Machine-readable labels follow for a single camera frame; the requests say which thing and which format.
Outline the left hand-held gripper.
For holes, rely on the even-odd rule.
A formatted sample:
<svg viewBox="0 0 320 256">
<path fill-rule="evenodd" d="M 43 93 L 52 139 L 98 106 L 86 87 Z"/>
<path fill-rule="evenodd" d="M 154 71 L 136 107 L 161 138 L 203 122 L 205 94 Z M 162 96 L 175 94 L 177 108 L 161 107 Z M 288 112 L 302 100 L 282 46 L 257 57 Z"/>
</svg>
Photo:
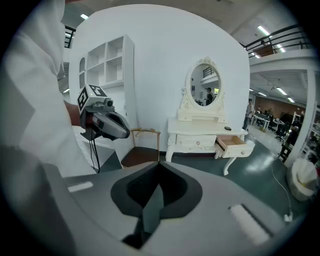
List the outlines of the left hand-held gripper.
<svg viewBox="0 0 320 256">
<path fill-rule="evenodd" d="M 86 84 L 77 98 L 80 114 L 80 126 L 85 129 L 82 135 L 88 140 L 100 136 L 110 139 L 127 139 L 130 128 L 123 116 L 114 112 L 113 100 L 107 97 L 105 91 L 98 85 Z M 87 117 L 94 117 L 94 113 L 106 113 L 107 122 L 97 118 L 97 122 L 87 123 Z"/>
</svg>

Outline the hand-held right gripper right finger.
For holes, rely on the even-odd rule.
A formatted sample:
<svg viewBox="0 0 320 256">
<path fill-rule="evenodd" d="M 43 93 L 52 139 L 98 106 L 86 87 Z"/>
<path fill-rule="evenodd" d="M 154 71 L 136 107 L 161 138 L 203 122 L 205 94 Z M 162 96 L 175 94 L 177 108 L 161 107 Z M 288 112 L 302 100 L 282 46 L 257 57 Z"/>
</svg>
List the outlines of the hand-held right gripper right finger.
<svg viewBox="0 0 320 256">
<path fill-rule="evenodd" d="M 144 244 L 153 256 L 280 256 L 295 225 L 233 181 L 185 165 L 202 198 L 186 216 L 162 220 Z"/>
</svg>

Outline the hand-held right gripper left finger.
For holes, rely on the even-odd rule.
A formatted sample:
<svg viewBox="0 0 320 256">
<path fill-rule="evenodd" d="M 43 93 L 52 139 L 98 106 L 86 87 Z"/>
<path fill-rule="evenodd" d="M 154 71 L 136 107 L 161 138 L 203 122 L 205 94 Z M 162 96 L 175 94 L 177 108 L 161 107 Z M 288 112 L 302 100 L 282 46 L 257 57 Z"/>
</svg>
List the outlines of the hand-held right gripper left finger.
<svg viewBox="0 0 320 256">
<path fill-rule="evenodd" d="M 142 206 L 149 194 L 138 187 L 155 180 L 157 168 L 157 162 L 149 162 L 62 178 L 50 166 L 52 249 L 61 256 L 161 256 L 160 233 L 144 231 Z"/>
</svg>

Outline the wooden drawer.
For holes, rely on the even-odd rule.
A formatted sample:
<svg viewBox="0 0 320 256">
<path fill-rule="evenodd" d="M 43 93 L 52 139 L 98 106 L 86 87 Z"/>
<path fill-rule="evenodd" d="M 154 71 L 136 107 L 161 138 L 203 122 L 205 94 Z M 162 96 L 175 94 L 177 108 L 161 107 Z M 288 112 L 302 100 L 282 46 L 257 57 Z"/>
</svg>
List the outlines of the wooden drawer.
<svg viewBox="0 0 320 256">
<path fill-rule="evenodd" d="M 246 158 L 255 147 L 253 142 L 246 143 L 236 135 L 218 135 L 215 144 L 219 158 Z"/>
</svg>

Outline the person's left forearm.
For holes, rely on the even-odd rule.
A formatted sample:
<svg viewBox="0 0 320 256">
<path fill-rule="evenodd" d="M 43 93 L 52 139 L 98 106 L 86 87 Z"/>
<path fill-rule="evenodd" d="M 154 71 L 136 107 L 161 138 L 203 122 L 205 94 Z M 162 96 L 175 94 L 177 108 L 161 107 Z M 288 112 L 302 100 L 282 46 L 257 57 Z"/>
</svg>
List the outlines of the person's left forearm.
<svg viewBox="0 0 320 256">
<path fill-rule="evenodd" d="M 70 104 L 65 100 L 63 102 L 64 102 L 65 107 L 67 109 L 67 112 L 69 114 L 71 125 L 80 127 L 81 126 L 81 118 L 80 118 L 78 106 L 74 105 L 74 104 Z"/>
</svg>

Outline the cream ornate dressing table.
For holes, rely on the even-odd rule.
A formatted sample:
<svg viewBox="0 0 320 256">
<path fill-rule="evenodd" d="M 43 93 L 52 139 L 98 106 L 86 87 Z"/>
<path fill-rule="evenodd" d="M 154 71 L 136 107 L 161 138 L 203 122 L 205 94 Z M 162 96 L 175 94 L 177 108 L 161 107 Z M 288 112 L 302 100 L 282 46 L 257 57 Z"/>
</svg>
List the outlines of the cream ornate dressing table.
<svg viewBox="0 0 320 256">
<path fill-rule="evenodd" d="M 190 79 L 193 70 L 201 64 L 210 65 L 217 73 L 220 90 L 216 100 L 208 106 L 198 105 L 190 92 Z M 182 88 L 182 100 L 177 110 L 176 117 L 168 119 L 168 141 L 165 159 L 171 162 L 174 153 L 206 154 L 213 153 L 218 157 L 216 138 L 220 135 L 238 136 L 243 141 L 247 131 L 233 128 L 227 123 L 225 111 L 225 90 L 222 88 L 222 80 L 217 65 L 206 56 L 198 60 L 188 71 L 185 84 Z M 228 175 L 228 169 L 232 163 L 240 157 L 224 158 L 227 163 L 223 168 L 223 175 Z"/>
</svg>

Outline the oval mirror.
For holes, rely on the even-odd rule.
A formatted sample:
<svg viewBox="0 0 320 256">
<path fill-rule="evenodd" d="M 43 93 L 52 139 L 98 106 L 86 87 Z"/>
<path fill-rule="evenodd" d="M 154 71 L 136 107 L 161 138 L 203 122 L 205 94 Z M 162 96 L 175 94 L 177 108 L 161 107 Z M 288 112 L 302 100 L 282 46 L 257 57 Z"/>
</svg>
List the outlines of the oval mirror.
<svg viewBox="0 0 320 256">
<path fill-rule="evenodd" d="M 193 100 L 202 107 L 211 105 L 220 92 L 218 75 L 210 65 L 200 64 L 191 73 L 190 93 Z"/>
</svg>

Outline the wooden chair brown seat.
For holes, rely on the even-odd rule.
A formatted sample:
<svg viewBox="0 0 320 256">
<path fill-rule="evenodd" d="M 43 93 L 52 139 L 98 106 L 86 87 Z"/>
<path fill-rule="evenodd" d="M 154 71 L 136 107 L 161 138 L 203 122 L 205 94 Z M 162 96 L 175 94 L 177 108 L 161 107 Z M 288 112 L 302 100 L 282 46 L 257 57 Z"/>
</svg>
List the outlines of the wooden chair brown seat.
<svg viewBox="0 0 320 256">
<path fill-rule="evenodd" d="M 140 165 L 147 162 L 159 162 L 160 161 L 160 131 L 156 131 L 154 128 L 133 128 L 130 130 L 133 148 L 121 160 L 120 164 L 123 168 L 129 168 L 136 165 Z M 136 146 L 135 138 L 141 133 L 151 133 L 156 135 L 156 149 L 149 147 Z"/>
</svg>

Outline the white shelf cabinet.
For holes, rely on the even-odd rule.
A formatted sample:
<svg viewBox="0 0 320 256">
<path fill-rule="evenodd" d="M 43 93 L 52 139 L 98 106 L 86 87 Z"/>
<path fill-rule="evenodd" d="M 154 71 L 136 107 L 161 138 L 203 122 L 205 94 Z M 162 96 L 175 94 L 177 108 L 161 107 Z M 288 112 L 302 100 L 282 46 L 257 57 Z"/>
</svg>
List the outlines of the white shelf cabinet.
<svg viewBox="0 0 320 256">
<path fill-rule="evenodd" d="M 138 126 L 134 85 L 134 42 L 128 35 L 96 43 L 89 51 L 70 60 L 69 93 L 71 102 L 85 85 L 100 87 L 113 100 L 115 111 L 131 129 Z"/>
</svg>

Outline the white sack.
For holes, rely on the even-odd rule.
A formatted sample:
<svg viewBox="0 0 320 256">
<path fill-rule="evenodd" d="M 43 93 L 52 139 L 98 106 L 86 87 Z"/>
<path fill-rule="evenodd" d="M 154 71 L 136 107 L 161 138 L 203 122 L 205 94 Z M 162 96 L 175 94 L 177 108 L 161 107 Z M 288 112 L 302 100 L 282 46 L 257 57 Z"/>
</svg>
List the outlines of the white sack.
<svg viewBox="0 0 320 256">
<path fill-rule="evenodd" d="M 293 197 L 305 202 L 311 199 L 318 190 L 318 173 L 315 165 L 304 159 L 297 158 L 286 172 L 286 181 Z"/>
</svg>

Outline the person's white shirt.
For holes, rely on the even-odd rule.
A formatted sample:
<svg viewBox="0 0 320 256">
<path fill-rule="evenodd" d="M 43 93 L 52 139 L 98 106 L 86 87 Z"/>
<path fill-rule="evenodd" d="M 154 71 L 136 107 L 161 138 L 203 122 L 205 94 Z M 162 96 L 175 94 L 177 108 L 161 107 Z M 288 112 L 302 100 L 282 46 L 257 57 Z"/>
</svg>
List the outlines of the person's white shirt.
<svg viewBox="0 0 320 256">
<path fill-rule="evenodd" d="M 58 168 L 63 177 L 95 171 L 78 146 L 59 90 L 65 5 L 42 0 L 13 36 L 0 63 L 0 146 Z"/>
</svg>

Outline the black balcony railing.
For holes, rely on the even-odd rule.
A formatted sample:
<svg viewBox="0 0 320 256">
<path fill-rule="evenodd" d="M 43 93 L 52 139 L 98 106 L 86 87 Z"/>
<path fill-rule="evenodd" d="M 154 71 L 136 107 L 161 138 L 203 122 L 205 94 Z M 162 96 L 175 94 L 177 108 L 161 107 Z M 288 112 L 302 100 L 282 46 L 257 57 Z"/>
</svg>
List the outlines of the black balcony railing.
<svg viewBox="0 0 320 256">
<path fill-rule="evenodd" d="M 266 34 L 243 47 L 249 58 L 257 59 L 293 50 L 315 49 L 303 27 L 298 24 Z"/>
</svg>

